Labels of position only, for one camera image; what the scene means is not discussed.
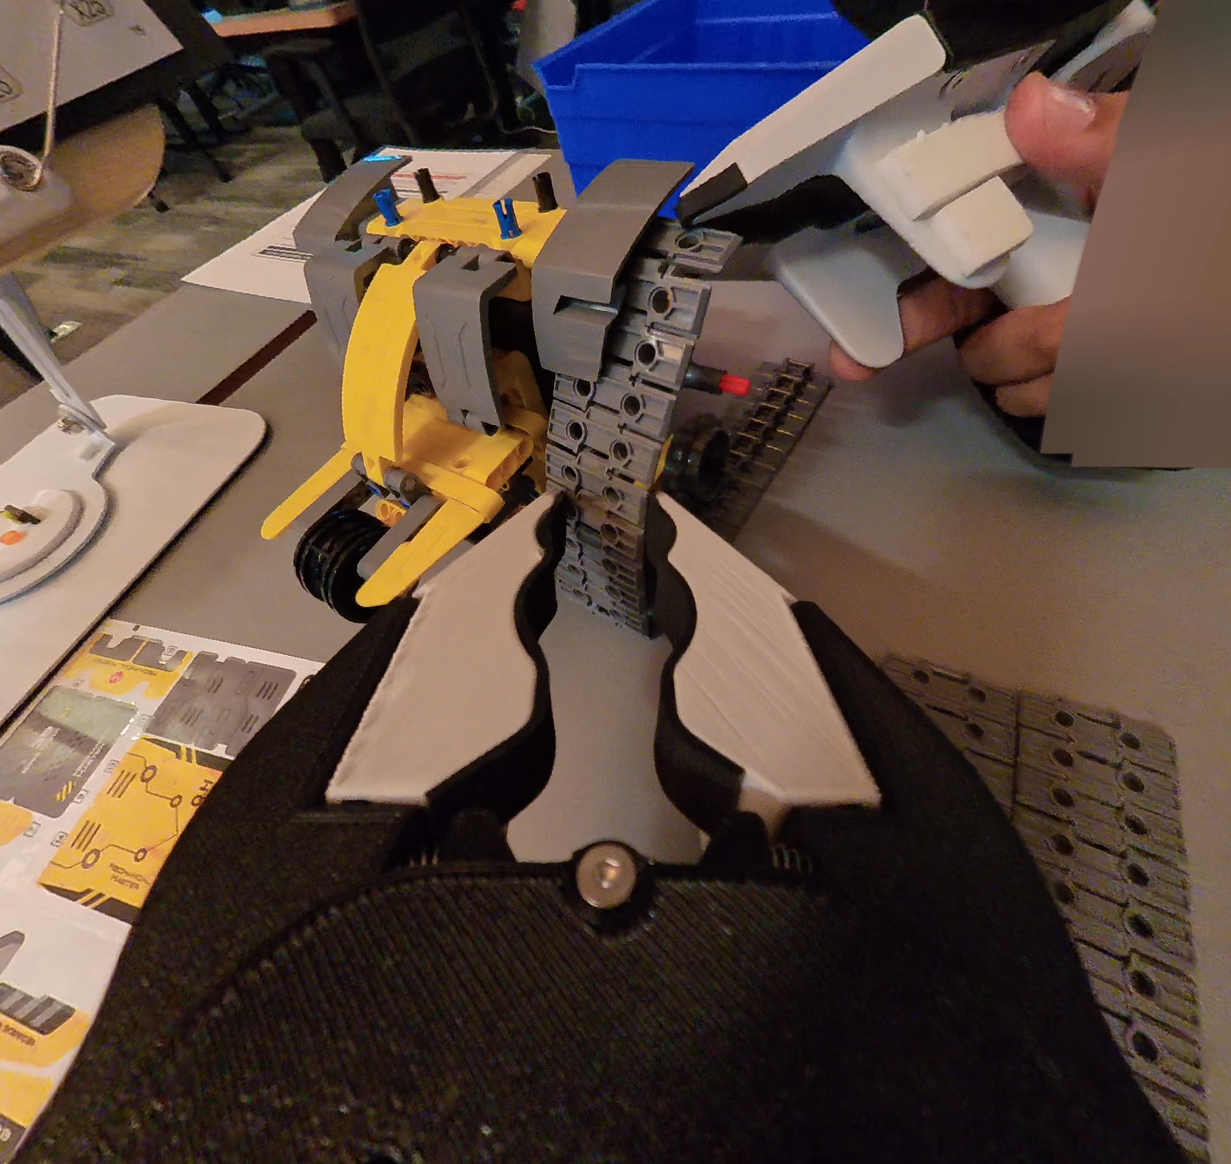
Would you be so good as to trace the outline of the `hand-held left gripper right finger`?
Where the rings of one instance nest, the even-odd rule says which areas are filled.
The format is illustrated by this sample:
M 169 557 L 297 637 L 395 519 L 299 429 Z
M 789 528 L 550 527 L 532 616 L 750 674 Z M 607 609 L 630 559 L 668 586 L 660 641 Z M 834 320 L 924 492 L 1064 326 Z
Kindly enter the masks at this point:
M 672 647 L 657 777 L 704 832 L 735 811 L 773 834 L 798 808 L 880 804 L 792 607 L 680 502 L 657 500 L 657 626 Z

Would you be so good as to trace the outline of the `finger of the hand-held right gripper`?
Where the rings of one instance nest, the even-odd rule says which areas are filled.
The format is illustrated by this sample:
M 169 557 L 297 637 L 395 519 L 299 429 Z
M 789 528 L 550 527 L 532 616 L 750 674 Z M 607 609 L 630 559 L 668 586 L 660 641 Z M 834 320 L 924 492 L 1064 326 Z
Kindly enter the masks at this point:
M 676 219 L 720 232 L 951 232 L 947 49 L 909 14 L 731 139 L 680 192 Z
M 769 253 L 773 278 L 855 362 L 882 368 L 903 351 L 898 288 L 924 261 L 884 223 L 806 227 Z

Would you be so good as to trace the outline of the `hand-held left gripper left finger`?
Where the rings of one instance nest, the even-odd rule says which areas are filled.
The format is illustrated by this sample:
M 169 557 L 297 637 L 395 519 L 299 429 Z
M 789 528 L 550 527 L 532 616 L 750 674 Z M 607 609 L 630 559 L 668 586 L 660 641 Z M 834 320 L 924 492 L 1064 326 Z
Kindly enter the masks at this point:
M 412 592 L 414 607 L 326 802 L 523 806 L 550 775 L 540 634 L 555 613 L 559 494 L 517 509 Z

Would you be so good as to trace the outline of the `yellow black toy vehicle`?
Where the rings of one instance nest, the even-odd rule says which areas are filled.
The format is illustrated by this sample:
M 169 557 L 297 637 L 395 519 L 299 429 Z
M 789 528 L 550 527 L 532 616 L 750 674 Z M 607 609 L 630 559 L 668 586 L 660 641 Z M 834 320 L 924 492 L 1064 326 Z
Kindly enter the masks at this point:
M 680 427 L 687 389 L 748 379 L 693 349 L 716 274 L 741 238 L 660 215 L 687 162 L 617 160 L 563 207 L 418 202 L 389 173 L 349 169 L 301 219 L 313 309 L 343 343 L 339 448 L 261 525 L 309 519 L 293 569 L 353 622 L 404 595 L 448 550 L 544 492 L 565 498 L 557 578 L 584 607 L 651 630 L 647 500 L 701 502 L 725 462 L 718 427 Z

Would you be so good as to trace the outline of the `large grey tread link mat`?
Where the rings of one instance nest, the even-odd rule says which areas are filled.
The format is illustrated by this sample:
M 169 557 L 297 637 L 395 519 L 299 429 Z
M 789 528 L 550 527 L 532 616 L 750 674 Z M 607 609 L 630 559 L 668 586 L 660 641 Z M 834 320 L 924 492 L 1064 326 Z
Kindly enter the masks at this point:
M 1135 1077 L 1186 1155 L 1207 1161 L 1173 739 L 1115 710 L 1001 689 L 932 660 L 890 653 L 882 666 L 1006 811 Z

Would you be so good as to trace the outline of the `person's right hand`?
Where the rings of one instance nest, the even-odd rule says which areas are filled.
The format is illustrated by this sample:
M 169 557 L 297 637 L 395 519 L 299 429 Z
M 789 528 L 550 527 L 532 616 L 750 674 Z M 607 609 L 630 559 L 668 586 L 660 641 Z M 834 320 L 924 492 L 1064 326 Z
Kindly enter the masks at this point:
M 1047 181 L 1066 186 L 1085 213 L 1096 207 L 1127 91 L 1085 93 L 1027 74 L 1006 98 L 1006 137 Z M 962 334 L 961 370 L 991 393 L 1006 416 L 1035 418 L 1049 406 L 1068 297 L 1005 309 L 989 290 L 949 284 L 932 270 L 899 284 L 898 314 L 907 353 Z

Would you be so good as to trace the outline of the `blue plastic bin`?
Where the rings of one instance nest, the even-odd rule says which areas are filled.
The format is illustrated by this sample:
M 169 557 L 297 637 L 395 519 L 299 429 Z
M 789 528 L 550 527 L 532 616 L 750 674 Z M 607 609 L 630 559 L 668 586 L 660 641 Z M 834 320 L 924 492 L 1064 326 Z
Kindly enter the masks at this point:
M 704 167 L 865 43 L 829 0 L 643 0 L 534 70 L 582 190 L 618 158 Z

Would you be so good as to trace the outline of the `hanging white paper sheet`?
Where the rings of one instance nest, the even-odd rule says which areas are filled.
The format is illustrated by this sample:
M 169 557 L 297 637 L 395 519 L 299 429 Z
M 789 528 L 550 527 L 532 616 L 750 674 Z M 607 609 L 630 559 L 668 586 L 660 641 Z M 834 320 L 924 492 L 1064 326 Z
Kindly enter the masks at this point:
M 576 32 L 576 9 L 571 0 L 525 0 L 519 18 L 515 72 L 544 95 L 544 81 L 532 68 L 536 60 L 571 41 Z

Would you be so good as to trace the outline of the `yellow printed sticker sheet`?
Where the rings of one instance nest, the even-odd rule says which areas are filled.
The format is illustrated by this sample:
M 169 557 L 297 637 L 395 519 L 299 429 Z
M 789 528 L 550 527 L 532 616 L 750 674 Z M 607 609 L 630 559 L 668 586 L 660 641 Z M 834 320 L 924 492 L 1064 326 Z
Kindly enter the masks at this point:
M 64 1077 L 190 817 L 316 670 L 110 618 L 1 731 L 3 1161 Z

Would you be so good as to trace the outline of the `white book stand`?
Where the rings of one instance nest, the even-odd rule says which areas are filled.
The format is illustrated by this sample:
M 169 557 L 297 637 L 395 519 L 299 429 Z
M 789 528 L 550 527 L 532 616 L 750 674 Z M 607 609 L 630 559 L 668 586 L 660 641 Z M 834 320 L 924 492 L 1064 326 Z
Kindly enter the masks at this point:
M 53 423 L 1 462 L 1 720 L 53 672 L 175 534 L 246 464 L 265 420 L 242 408 L 77 393 L 11 269 L 114 217 L 162 162 L 154 108 L 1 146 L 1 328 L 53 395 Z

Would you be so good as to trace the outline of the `black office chair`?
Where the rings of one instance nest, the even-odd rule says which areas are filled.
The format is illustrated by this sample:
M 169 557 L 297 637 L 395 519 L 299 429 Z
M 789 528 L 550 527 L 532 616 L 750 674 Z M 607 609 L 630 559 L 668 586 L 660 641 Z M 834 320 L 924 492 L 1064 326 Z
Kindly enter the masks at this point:
M 353 0 L 357 32 L 263 49 L 322 181 L 381 144 L 492 144 L 496 83 L 466 0 Z

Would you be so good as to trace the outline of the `printed white paper sheet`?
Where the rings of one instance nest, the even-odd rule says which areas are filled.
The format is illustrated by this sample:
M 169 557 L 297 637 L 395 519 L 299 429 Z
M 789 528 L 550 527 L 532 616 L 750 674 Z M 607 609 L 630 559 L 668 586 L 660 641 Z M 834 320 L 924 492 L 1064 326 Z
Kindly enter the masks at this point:
M 559 150 L 548 148 L 408 148 L 381 146 L 368 160 L 389 171 L 399 156 L 414 156 L 418 167 L 431 171 L 433 183 L 444 198 L 475 196 L 530 200 L 529 179 L 536 171 L 550 171 L 555 196 L 561 204 L 573 198 L 573 179 Z M 309 303 L 303 255 L 293 246 L 293 227 L 314 204 L 322 190 L 313 192 L 284 213 L 259 227 L 250 236 L 234 242 L 219 255 L 198 265 L 183 276 L 185 282 L 227 291 L 255 293 L 299 305 Z

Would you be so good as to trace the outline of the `wooden top office desk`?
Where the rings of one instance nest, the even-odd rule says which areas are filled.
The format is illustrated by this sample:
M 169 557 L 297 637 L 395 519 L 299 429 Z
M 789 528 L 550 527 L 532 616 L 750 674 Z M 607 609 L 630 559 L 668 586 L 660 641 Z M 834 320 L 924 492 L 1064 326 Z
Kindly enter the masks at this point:
M 322 1 L 299 7 L 274 7 L 261 11 L 244 11 L 223 14 L 215 9 L 202 11 L 202 16 L 221 37 L 248 37 L 286 32 L 318 32 L 347 24 L 357 18 L 357 7 L 351 0 Z

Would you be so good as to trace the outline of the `toy instruction booklet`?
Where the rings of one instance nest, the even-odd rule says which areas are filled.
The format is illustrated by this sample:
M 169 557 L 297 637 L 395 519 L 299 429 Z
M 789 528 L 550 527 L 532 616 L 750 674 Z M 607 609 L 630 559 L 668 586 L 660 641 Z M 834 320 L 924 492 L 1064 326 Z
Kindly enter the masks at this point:
M 1 127 L 68 102 L 181 51 L 146 0 L 1 0 Z

